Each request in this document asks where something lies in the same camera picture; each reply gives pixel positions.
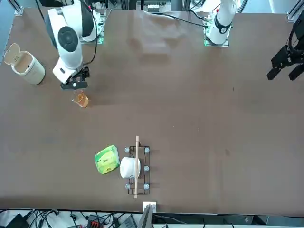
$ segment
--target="wooden stick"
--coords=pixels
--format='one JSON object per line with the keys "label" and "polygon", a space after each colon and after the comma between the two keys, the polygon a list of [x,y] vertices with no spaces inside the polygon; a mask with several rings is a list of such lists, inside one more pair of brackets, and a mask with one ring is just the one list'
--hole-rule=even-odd
{"label": "wooden stick", "polygon": [[137,198],[137,185],[138,185],[138,147],[139,147],[139,136],[136,137],[136,150],[135,150],[135,192],[134,198]]}

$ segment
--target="trash bin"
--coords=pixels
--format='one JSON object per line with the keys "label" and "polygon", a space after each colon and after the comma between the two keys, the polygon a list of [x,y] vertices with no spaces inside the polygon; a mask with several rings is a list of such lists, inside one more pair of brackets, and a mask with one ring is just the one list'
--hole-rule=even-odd
{"label": "trash bin", "polygon": [[29,52],[20,51],[18,44],[12,44],[6,51],[4,62],[11,65],[13,71],[33,85],[39,84],[45,76],[41,63]]}

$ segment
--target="clear plastic cup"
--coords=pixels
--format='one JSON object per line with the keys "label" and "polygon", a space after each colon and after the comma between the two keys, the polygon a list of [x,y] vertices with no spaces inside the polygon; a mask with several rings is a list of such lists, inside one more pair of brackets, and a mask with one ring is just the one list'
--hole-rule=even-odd
{"label": "clear plastic cup", "polygon": [[73,91],[73,93],[72,93],[72,101],[74,101],[75,103],[77,103],[82,108],[86,108],[87,105],[89,104],[89,99],[84,94],[84,91],[81,90],[81,89]]}

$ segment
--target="green package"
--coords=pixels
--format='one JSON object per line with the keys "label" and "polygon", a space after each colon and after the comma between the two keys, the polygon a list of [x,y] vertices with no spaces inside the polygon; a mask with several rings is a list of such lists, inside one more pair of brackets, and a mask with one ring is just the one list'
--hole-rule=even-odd
{"label": "green package", "polygon": [[95,155],[95,164],[101,174],[106,174],[119,166],[118,150],[109,146]]}

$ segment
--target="white mug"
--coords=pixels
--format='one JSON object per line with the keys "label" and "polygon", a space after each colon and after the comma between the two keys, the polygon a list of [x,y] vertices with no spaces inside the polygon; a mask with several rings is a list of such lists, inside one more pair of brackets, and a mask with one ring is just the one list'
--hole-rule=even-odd
{"label": "white mug", "polygon": [[[138,159],[138,173],[141,171],[141,162]],[[122,178],[134,178],[135,177],[135,158],[124,157],[120,162],[120,175]]]}

